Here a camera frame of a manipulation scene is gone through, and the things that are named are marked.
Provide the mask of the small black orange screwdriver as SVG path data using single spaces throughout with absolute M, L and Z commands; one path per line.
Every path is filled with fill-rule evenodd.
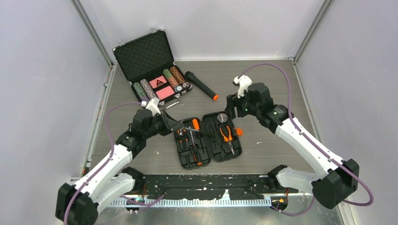
M 187 136 L 186 131 L 183 131 L 183 138 L 186 142 L 187 147 L 189 147 L 189 137 Z
M 177 130 L 177 137 L 178 141 L 180 142 L 181 145 L 181 150 L 184 149 L 184 133 L 180 129 Z

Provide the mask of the black plastic tool case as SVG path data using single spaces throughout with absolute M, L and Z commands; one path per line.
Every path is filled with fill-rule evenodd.
M 186 142 L 184 140 L 184 149 L 181 150 L 180 142 L 178 141 L 177 131 L 174 132 L 174 141 L 176 142 L 176 150 L 177 156 L 179 158 L 180 165 L 187 170 L 196 169 L 200 167 L 204 167 L 208 165 L 212 160 L 215 162 L 224 162 L 231 159 L 235 159 L 239 157 L 242 152 L 242 145 L 239 140 L 239 136 L 235 133 L 235 126 L 233 121 L 228 118 L 228 121 L 225 123 L 220 123 L 217 120 L 217 115 L 221 112 L 213 112 L 204 115 L 201 119 L 198 117 L 192 117 L 182 120 L 182 123 L 185 127 L 194 128 L 192 124 L 192 119 L 196 118 L 199 121 L 200 130 L 204 130 L 210 133 L 215 134 L 215 136 L 207 136 L 202 135 L 198 132 L 192 131 L 194 142 L 197 146 L 197 149 L 201 155 L 203 165 L 198 166 L 195 163 L 193 157 L 193 150 L 192 150 L 192 140 L 189 130 L 186 131 L 187 136 L 189 137 L 189 147 L 187 147 Z M 220 133 L 220 127 L 224 127 L 228 125 L 231 129 L 232 133 L 232 144 L 235 150 L 235 155 L 231 153 L 231 150 L 227 143 L 224 142 L 223 137 Z

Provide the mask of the black orange medium screwdriver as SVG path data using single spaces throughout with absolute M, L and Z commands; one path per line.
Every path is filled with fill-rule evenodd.
M 201 159 L 201 155 L 200 155 L 200 153 L 199 153 L 199 151 L 197 149 L 197 146 L 196 146 L 196 144 L 194 142 L 194 138 L 193 138 L 193 134 L 192 134 L 191 130 L 190 130 L 190 135 L 191 135 L 191 140 L 192 140 L 192 150 L 193 150 L 193 157 L 194 157 L 195 163 L 198 166 L 203 165 L 202 159 Z

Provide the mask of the orange case latch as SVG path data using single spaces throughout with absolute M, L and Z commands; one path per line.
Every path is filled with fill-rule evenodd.
M 235 133 L 237 136 L 242 136 L 243 135 L 243 130 L 241 128 L 235 128 Z

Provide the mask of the orange handled pliers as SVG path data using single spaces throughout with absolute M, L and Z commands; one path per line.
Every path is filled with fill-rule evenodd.
M 228 125 L 226 125 L 224 127 L 220 127 L 220 133 L 223 137 L 224 142 L 228 144 L 228 146 L 231 150 L 231 153 L 233 155 L 235 155 L 235 150 L 234 150 L 234 147 L 232 144 L 233 138 L 232 138 L 232 133 L 231 133 L 230 127 Z

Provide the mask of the small claw hammer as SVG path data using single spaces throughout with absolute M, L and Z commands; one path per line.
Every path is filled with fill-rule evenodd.
M 202 135 L 215 136 L 215 134 L 213 134 L 213 133 L 210 133 L 210 132 L 207 132 L 207 131 L 204 131 L 204 130 L 193 129 L 193 128 L 189 128 L 189 127 L 181 127 L 180 130 L 181 131 L 189 130 L 189 131 L 198 132 L 198 133 L 200 133 Z

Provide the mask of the long black orange screwdriver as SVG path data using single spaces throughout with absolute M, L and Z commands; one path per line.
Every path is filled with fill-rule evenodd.
M 200 130 L 199 121 L 196 118 L 192 119 L 192 124 L 195 130 Z

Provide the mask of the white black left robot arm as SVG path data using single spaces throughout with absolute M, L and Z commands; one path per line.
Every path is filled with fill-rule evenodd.
M 147 139 L 166 136 L 183 126 L 164 110 L 139 109 L 128 129 L 111 142 L 106 157 L 74 184 L 59 188 L 56 218 L 66 225 L 92 225 L 113 200 L 127 192 L 141 193 L 144 176 L 127 164 L 146 146 Z

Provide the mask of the round tape measure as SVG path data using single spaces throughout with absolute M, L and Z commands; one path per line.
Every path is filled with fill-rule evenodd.
M 228 115 L 225 114 L 225 113 L 220 113 L 220 114 L 217 115 L 217 120 L 218 120 L 220 123 L 225 123 L 225 122 L 228 121 Z

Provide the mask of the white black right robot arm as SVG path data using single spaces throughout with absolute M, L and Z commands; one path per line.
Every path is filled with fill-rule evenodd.
M 228 95 L 225 112 L 230 119 L 252 115 L 273 134 L 292 146 L 309 163 L 313 173 L 279 165 L 268 173 L 268 187 L 273 192 L 293 188 L 312 194 L 325 208 L 332 209 L 354 193 L 359 165 L 343 160 L 308 133 L 289 109 L 274 104 L 269 89 L 263 83 L 248 86 L 240 96 Z

